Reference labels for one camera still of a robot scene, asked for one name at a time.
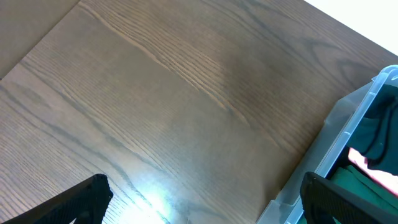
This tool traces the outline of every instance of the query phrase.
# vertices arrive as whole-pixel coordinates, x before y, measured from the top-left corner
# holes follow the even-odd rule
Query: wood grain
[[[101,172],[105,223],[254,223],[396,60],[304,2],[81,0],[0,83],[0,220]]]
[[[0,78],[4,78],[77,2],[1,0]]]

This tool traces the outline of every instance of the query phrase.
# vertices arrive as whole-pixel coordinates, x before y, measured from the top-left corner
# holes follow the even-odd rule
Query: table surface
[[[397,39],[390,35],[396,25],[395,0],[306,0],[317,9],[398,55]]]
[[[0,78],[4,78],[77,2],[1,0]]]
[[[396,62],[303,1],[81,0],[0,82],[0,222],[104,173],[105,223],[254,223]]]

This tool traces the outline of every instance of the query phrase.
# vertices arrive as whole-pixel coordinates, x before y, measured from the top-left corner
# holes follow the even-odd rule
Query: white wall
[[[398,0],[306,0],[398,55]]]

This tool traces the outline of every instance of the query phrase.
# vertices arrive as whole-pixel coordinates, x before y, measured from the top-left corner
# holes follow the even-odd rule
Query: green cloth
[[[347,142],[368,158],[368,168],[398,175],[398,88],[383,85]]]
[[[398,198],[362,175],[355,167],[339,167],[330,180],[334,184],[363,198],[371,204],[387,212],[398,215]],[[298,223],[307,223],[304,216],[301,217]]]

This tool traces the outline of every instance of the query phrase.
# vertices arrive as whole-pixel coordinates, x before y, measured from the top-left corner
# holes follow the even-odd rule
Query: clear plastic bin
[[[299,221],[303,214],[300,186],[304,173],[312,171],[326,177],[383,84],[398,87],[398,65],[384,68],[372,81],[337,101],[316,140],[257,224],[296,224]]]

